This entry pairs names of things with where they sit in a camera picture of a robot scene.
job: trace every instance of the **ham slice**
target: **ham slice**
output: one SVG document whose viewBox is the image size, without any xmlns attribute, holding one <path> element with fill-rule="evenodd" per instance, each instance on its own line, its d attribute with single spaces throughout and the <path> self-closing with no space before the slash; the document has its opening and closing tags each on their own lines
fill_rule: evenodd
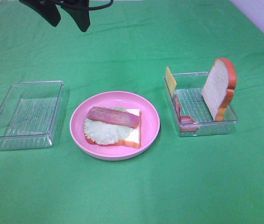
<svg viewBox="0 0 264 224">
<path fill-rule="evenodd" d="M 174 106 L 175 106 L 176 112 L 179 115 L 179 120 L 182 124 L 194 124 L 194 123 L 196 123 L 196 121 L 192 117 L 181 115 L 181 104 L 179 102 L 177 94 L 174 95 Z M 183 125 L 181 125 L 180 131 L 181 132 L 195 132 L 198 128 L 199 128 L 199 126 L 183 126 Z"/>
<path fill-rule="evenodd" d="M 91 120 L 98 120 L 113 125 L 124 125 L 136 128 L 140 122 L 140 116 L 103 107 L 93 107 L 86 117 Z"/>
</svg>

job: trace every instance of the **clear plastic container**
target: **clear plastic container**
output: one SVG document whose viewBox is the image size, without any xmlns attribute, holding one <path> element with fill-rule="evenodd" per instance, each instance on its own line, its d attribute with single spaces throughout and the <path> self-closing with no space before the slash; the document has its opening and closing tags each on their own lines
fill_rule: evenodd
<svg viewBox="0 0 264 224">
<path fill-rule="evenodd" d="M 171 96 L 167 81 L 165 89 L 178 135 L 181 137 L 227 134 L 234 130 L 237 116 L 231 106 L 226 109 L 223 121 L 214 121 L 201 95 L 208 72 L 173 74 L 177 86 Z M 181 116 L 190 116 L 194 122 L 186 123 Z"/>
<path fill-rule="evenodd" d="M 11 85 L 0 105 L 0 150 L 51 147 L 62 93 L 63 81 Z"/>
</svg>

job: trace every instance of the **container rim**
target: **container rim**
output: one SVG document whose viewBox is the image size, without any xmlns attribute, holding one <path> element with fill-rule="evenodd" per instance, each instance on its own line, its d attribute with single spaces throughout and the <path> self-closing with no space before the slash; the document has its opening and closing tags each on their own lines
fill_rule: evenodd
<svg viewBox="0 0 264 224">
<path fill-rule="evenodd" d="M 1 104 L 0 104 L 0 114 L 5 106 L 5 103 L 9 97 L 9 95 L 11 94 L 11 91 L 13 90 L 14 87 L 17 86 L 25 86 L 25 85 L 42 85 L 42 84 L 60 84 L 60 88 L 59 88 L 59 92 L 58 92 L 58 97 L 57 97 L 57 101 L 56 101 L 56 105 L 54 106 L 54 112 L 53 112 L 53 117 L 52 120 L 50 121 L 50 126 L 49 126 L 49 130 L 47 133 L 44 134 L 26 134 L 26 135 L 14 135 L 14 136 L 0 136 L 0 140 L 7 140 L 7 139 L 26 139 L 26 138 L 31 138 L 31 137 L 47 137 L 50 135 L 50 133 L 52 132 L 53 129 L 53 124 L 56 120 L 56 114 L 57 114 L 57 107 L 60 104 L 61 101 L 61 97 L 62 97 L 62 91 L 63 91 L 63 87 L 64 87 L 64 81 L 61 80 L 57 80 L 57 81 L 32 81 L 32 82 L 20 82 L 20 83 L 15 83 L 15 84 L 11 84 L 4 99 L 2 100 Z"/>
</svg>

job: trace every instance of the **bread crust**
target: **bread crust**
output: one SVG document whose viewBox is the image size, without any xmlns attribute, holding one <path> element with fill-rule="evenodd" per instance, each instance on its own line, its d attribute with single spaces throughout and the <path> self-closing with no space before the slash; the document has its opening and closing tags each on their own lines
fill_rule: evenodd
<svg viewBox="0 0 264 224">
<path fill-rule="evenodd" d="M 224 114 L 225 114 L 225 111 L 226 111 L 226 108 L 228 107 L 228 105 L 232 101 L 234 94 L 235 94 L 234 89 L 236 88 L 237 75 L 236 75 L 235 67 L 229 59 L 224 58 L 224 57 L 220 57 L 220 58 L 217 58 L 216 61 L 217 60 L 221 60 L 224 63 L 224 65 L 228 71 L 228 76 L 229 76 L 229 83 L 228 83 L 228 87 L 226 89 L 226 94 L 225 94 L 225 97 L 224 97 L 221 105 L 218 107 L 218 112 L 217 112 L 216 118 L 215 118 L 215 121 L 222 121 Z"/>
<path fill-rule="evenodd" d="M 94 142 L 92 139 L 87 138 L 86 136 L 85 136 L 85 140 L 91 145 L 96 145 L 96 142 Z M 100 146 L 127 146 L 127 147 L 133 147 L 133 148 L 140 148 L 140 143 L 136 143 L 133 141 L 120 140 L 114 144 L 100 145 Z"/>
</svg>

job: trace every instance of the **sandwich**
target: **sandwich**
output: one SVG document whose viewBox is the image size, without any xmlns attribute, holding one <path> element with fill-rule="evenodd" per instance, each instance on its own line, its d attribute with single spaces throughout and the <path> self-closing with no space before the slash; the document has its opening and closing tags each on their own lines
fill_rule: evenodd
<svg viewBox="0 0 264 224">
<path fill-rule="evenodd" d="M 236 82 L 233 63 L 227 58 L 217 58 L 201 92 L 214 121 L 223 120 L 234 97 Z"/>
<path fill-rule="evenodd" d="M 93 107 L 84 120 L 88 143 L 140 148 L 141 110 Z"/>
</svg>

